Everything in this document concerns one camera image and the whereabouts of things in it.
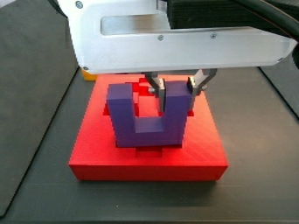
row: building block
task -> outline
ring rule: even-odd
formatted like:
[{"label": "building block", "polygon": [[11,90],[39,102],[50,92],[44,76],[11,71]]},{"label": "building block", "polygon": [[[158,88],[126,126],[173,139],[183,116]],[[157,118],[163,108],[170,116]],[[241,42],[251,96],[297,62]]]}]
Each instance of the building block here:
[{"label": "building block", "polygon": [[95,81],[99,77],[97,74],[88,73],[84,69],[82,69],[82,76],[84,81]]},{"label": "building block", "polygon": [[[118,147],[110,112],[106,112],[111,83],[131,83],[134,92],[139,91],[141,116],[137,118],[147,117],[149,114],[153,116],[154,113],[154,118],[162,118],[155,109],[147,108],[147,105],[155,104],[155,97],[146,91],[147,86],[141,83],[141,77],[98,77],[70,158],[75,176],[79,180],[218,180],[229,167],[229,161],[205,94],[198,97],[187,118],[182,145]],[[162,77],[166,81],[186,80],[186,76]]]},{"label": "building block", "polygon": [[186,81],[169,81],[163,115],[137,117],[133,83],[111,84],[107,91],[107,105],[118,147],[183,144],[190,104],[191,93]]}]

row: black table surface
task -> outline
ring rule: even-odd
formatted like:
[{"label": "black table surface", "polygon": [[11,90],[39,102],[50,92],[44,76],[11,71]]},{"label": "black table surface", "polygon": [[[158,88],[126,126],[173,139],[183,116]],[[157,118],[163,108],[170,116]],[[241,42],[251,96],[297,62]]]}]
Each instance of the black table surface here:
[{"label": "black table surface", "polygon": [[2,223],[299,222],[299,123],[257,68],[221,69],[206,92],[230,162],[217,182],[76,180],[68,160],[94,84],[78,73]]}]

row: purple block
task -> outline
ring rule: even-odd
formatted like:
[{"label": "purple block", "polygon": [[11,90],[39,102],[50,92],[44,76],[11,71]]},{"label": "purple block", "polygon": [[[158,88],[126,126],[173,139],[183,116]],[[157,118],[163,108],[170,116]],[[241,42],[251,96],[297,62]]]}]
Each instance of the purple block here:
[{"label": "purple block", "polygon": [[107,105],[118,146],[182,144],[191,98],[185,81],[166,82],[163,116],[137,117],[133,84],[111,84],[107,91]]}]

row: red block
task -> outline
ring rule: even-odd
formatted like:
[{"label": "red block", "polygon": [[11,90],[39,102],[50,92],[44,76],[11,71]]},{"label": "red block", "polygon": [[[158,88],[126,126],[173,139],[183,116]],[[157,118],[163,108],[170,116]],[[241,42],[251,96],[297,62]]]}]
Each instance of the red block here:
[{"label": "red block", "polygon": [[[186,76],[162,76],[167,81]],[[219,133],[205,94],[197,98],[189,116],[182,146],[118,148],[106,109],[110,83],[139,82],[141,76],[99,76],[79,130],[70,167],[79,180],[202,181],[218,180],[229,167]],[[142,94],[139,113],[155,105]]]}]

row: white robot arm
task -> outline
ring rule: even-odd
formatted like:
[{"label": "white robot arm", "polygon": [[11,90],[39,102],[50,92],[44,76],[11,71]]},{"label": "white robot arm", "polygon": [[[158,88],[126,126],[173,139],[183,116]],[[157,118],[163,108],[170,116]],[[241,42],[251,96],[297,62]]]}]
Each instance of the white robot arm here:
[{"label": "white robot arm", "polygon": [[273,66],[297,42],[250,27],[173,30],[157,0],[59,0],[91,74]]}]

